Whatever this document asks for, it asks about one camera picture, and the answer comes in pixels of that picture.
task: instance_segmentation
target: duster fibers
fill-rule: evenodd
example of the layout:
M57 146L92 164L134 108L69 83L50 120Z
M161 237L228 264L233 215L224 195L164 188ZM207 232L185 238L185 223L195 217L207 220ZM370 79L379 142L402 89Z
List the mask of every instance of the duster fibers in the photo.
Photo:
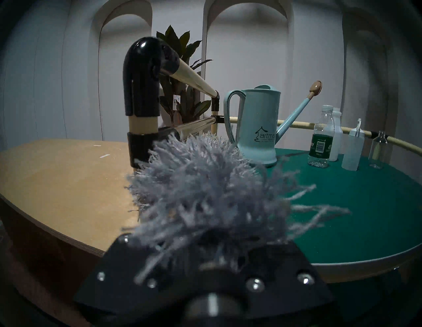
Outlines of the duster fibers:
M297 172L282 172L280 165L269 178L264 167L251 167L234 145L211 133L185 142L170 135L150 154L149 162L138 162L140 170L129 176L140 224L128 244L154 249L140 262L137 284L157 266L171 272L186 267L187 260L239 271L239 257L247 258L251 249L287 242L349 213L329 205L291 204L315 185L298 185ZM291 213L309 211L315 215L308 222L287 222Z

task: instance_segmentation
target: artma logo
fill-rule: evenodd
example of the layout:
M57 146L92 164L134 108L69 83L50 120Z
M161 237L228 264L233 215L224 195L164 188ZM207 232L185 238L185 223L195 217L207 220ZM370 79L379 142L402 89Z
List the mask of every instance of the artma logo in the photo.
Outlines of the artma logo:
M268 131L263 129L262 126L259 130L255 132L255 134L257 135L254 139L255 142L272 142L276 137L275 134L268 133Z

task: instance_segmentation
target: barcode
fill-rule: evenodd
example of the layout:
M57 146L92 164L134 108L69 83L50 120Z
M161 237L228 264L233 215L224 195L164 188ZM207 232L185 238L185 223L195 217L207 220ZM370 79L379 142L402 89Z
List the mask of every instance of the barcode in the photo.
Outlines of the barcode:
M316 142L316 150L315 152L324 153L325 142Z

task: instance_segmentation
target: green table surface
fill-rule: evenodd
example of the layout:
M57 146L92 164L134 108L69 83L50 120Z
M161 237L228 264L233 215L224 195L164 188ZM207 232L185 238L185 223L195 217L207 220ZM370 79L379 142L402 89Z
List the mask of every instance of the green table surface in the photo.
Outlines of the green table surface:
M364 157L357 171L348 171L341 168L343 155L322 169L308 165L307 151L276 149L276 153L301 153L288 157L282 169L299 170L301 185L316 184L315 190L293 203L329 204L352 212L295 240L311 263L379 259L422 243L422 186L406 174L389 165L374 169ZM291 218L303 222L311 217L301 213Z

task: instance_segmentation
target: round table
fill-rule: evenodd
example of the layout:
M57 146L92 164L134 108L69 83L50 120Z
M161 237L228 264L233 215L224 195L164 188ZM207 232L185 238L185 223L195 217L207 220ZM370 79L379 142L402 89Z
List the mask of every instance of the round table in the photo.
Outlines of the round table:
M422 186L390 165L383 169L360 159L357 171L341 168L343 155L325 169L307 164L307 151L276 149L286 155L285 171L316 189L294 201L329 204L352 214L308 231L296 244L328 283L380 275L422 253ZM307 220L311 214L292 219Z
M379 275L420 255L421 185L391 166L373 169L366 158L352 172L341 168L341 155L320 169L307 164L306 151L276 152L288 158L284 170L300 171L300 184L317 186L295 203L352 212L295 240L326 282ZM28 266L44 257L54 267L45 280L53 273L71 299L121 227L137 224L124 188L133 171L127 143L39 140L1 152L0 167L0 217L14 246Z

